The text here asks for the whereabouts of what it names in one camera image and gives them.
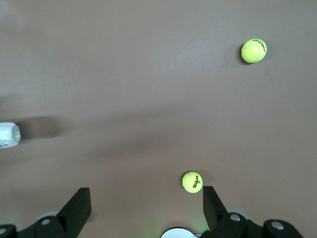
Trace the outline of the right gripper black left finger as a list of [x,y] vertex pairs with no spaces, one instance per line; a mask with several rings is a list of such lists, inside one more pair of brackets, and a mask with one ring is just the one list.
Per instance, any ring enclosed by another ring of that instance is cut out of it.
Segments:
[[2,238],[76,238],[92,212],[90,189],[80,188],[57,213],[47,213],[18,231],[13,224],[0,226]]

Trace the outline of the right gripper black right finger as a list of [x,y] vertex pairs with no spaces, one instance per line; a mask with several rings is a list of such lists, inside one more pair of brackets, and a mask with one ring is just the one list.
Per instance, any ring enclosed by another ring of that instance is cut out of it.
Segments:
[[262,226],[240,213],[228,212],[213,186],[203,187],[203,212],[209,227],[203,238],[301,238],[284,220],[269,219]]

